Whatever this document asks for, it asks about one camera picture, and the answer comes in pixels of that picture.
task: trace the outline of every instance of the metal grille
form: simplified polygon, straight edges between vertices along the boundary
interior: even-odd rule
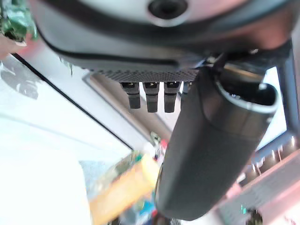
[[[226,224],[245,224],[246,215],[241,212],[241,205],[246,208],[260,208],[274,199],[284,190],[300,180],[300,154],[279,167],[260,182],[253,184],[238,197],[219,206],[219,214]]]
[[[166,72],[148,70],[100,70],[99,73],[117,82],[174,82],[193,81],[196,78],[198,70],[185,69]]]

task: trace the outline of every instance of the yellow object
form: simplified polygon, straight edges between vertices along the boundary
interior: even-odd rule
[[[90,202],[94,225],[114,220],[142,196],[151,192],[155,188],[158,172],[158,164],[150,156],[144,155]]]

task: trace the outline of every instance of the green plant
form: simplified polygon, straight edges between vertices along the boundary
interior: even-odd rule
[[[27,33],[38,37],[26,0],[0,0],[0,16],[0,32],[7,38],[22,42]]]

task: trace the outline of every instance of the black handle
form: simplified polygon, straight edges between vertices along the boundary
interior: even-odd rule
[[[221,84],[211,68],[202,68],[169,142],[157,182],[157,209],[184,220],[207,213],[250,159],[277,105],[271,85]]]

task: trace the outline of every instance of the round hole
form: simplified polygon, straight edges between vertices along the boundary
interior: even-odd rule
[[[171,20],[182,15],[188,4],[185,0],[154,0],[149,4],[149,11],[157,18]]]

